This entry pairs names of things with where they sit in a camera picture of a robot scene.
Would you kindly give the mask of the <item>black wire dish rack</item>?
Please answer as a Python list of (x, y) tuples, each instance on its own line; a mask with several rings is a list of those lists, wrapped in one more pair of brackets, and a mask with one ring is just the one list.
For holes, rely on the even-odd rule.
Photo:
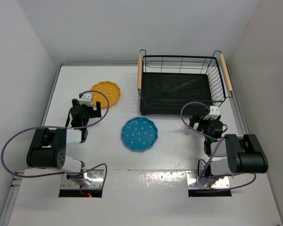
[(221, 51), (212, 56), (138, 55), (141, 115), (205, 116), (210, 106), (232, 97)]

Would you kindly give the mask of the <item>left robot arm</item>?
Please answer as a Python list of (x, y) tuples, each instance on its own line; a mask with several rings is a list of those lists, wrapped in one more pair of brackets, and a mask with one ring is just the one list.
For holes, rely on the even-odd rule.
[(67, 144), (84, 143), (88, 136), (89, 119), (101, 117), (101, 103), (93, 104), (73, 99), (66, 126), (79, 129), (37, 129), (33, 136), (26, 163), (31, 168), (55, 169), (66, 173), (67, 179), (86, 182), (91, 177), (82, 173), (84, 163), (67, 156)]

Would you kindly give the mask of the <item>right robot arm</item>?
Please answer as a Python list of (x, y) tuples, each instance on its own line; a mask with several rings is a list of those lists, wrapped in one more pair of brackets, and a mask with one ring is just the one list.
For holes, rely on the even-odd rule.
[(193, 116), (189, 126), (198, 123), (196, 131), (204, 134), (204, 152), (209, 157), (199, 180), (216, 180), (229, 175), (264, 174), (268, 170), (268, 159), (254, 134), (242, 137), (227, 134), (227, 126), (216, 119), (204, 119)]

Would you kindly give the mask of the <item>yellow dotted plate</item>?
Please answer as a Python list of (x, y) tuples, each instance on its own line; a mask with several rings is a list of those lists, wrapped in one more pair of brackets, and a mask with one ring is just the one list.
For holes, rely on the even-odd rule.
[[(92, 90), (96, 90), (103, 93), (108, 98), (110, 107), (115, 105), (121, 97), (120, 88), (117, 86), (116, 83), (110, 81), (98, 82), (97, 84), (92, 86)], [(96, 102), (100, 102), (101, 108), (107, 108), (108, 106), (107, 101), (103, 97), (103, 95), (93, 92), (92, 103), (96, 105)]]

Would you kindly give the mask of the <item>blue dotted plate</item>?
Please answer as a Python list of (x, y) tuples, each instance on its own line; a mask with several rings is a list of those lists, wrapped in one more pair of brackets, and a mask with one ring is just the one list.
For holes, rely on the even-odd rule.
[(146, 117), (135, 117), (122, 127), (121, 139), (131, 151), (144, 152), (152, 148), (157, 141), (158, 128)]

